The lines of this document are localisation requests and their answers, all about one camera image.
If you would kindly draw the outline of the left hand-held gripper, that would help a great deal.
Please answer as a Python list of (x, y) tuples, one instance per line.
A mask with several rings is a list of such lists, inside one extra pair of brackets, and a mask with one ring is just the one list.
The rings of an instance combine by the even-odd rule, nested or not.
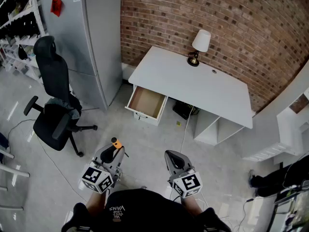
[(116, 149), (114, 145), (106, 145), (99, 149), (81, 174), (81, 181), (90, 190), (99, 194), (114, 188), (121, 178), (120, 165), (125, 156), (125, 147)]

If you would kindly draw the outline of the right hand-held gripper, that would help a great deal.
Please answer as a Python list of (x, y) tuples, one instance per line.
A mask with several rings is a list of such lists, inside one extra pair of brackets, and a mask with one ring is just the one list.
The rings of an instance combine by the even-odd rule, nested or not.
[(189, 158), (173, 150), (166, 150), (164, 156), (172, 189), (182, 198), (199, 193), (203, 187), (202, 180), (199, 172), (192, 168)]

